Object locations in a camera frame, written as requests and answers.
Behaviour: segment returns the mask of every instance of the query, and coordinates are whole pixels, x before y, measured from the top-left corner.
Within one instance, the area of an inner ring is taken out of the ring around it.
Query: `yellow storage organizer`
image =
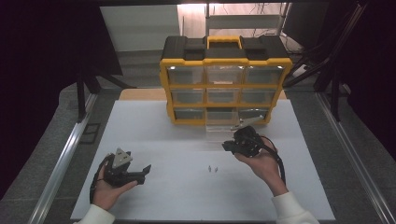
[[[160,62],[175,124],[206,125],[263,115],[268,123],[292,67],[279,36],[169,36]]]

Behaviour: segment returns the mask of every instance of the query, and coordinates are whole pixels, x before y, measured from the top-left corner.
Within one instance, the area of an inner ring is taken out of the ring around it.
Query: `white tabletop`
[[[152,167],[145,184],[126,192],[110,210],[117,219],[274,221],[272,194],[264,182],[224,151],[221,142],[208,142],[205,126],[172,124],[165,107],[165,101],[114,104],[71,218],[84,217],[99,163],[120,147],[132,152],[129,172]],[[290,101],[279,100],[270,123],[254,127],[279,149],[288,188],[300,204],[318,220],[334,220]]]

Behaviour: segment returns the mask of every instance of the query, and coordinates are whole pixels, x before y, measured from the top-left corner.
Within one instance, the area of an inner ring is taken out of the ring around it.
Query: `aluminum rail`
[[[30,216],[28,223],[41,224],[44,222],[47,213],[50,210],[50,206],[52,205],[53,199],[55,198],[55,195],[62,184],[64,174],[66,173],[67,167],[72,160],[73,154],[78,145],[78,141],[82,136],[85,126],[87,125],[91,116],[92,108],[96,98],[96,94],[90,94],[88,97],[87,103],[85,104],[87,113],[81,123],[76,123],[75,127],[73,128],[73,131],[71,132],[69,139],[64,146],[64,150],[62,151],[62,154],[49,177],[49,181],[47,182],[47,185],[44,188],[37,204],[35,205],[35,210]]]
[[[355,173],[358,175],[361,184],[366,190],[370,200],[373,203],[375,211],[378,213],[379,218],[384,224],[395,224],[395,218],[389,209],[388,203],[382,195],[379,187],[376,185],[374,180],[371,178],[369,172],[361,161],[361,157],[357,153],[356,148],[349,140],[346,131],[344,130],[341,122],[335,120],[330,111],[329,102],[326,99],[326,95],[323,92],[317,93],[317,98],[322,107],[327,119],[329,120],[335,134],[337,135],[343,149],[348,157]]]

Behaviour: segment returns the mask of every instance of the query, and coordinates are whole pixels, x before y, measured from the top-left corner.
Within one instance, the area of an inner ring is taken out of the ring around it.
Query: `hand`
[[[111,187],[111,185],[109,185],[103,179],[105,173],[105,166],[106,165],[103,165],[99,172],[92,203],[105,210],[108,210],[114,205],[114,203],[123,192],[128,191],[129,189],[132,189],[134,186],[136,186],[137,181],[133,181],[120,188],[113,189],[113,187]]]
[[[268,139],[262,137],[262,141],[273,151],[276,151]],[[276,160],[268,151],[262,149],[258,155],[252,158],[239,153],[234,155],[239,161],[247,164],[253,170],[253,173],[268,185],[274,196],[289,192],[280,178]]]

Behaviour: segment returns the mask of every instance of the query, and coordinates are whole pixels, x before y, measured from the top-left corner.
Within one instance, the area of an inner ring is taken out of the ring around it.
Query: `clear plastic drawer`
[[[249,66],[244,82],[247,84],[278,84],[283,69],[282,66]]]
[[[236,103],[238,100],[238,88],[207,88],[206,102],[207,103]]]
[[[208,84],[240,84],[243,66],[208,66],[206,76]]]
[[[203,119],[202,108],[174,108],[175,119]]]
[[[234,107],[208,107],[206,109],[206,125],[235,125],[238,113]]]
[[[241,103],[271,104],[275,92],[275,89],[242,89]]]
[[[204,68],[202,66],[167,67],[170,84],[203,84]]]
[[[268,108],[238,108],[238,115],[240,119],[257,118],[260,115],[265,117],[268,113]]]
[[[202,104],[204,89],[171,89],[174,104]]]

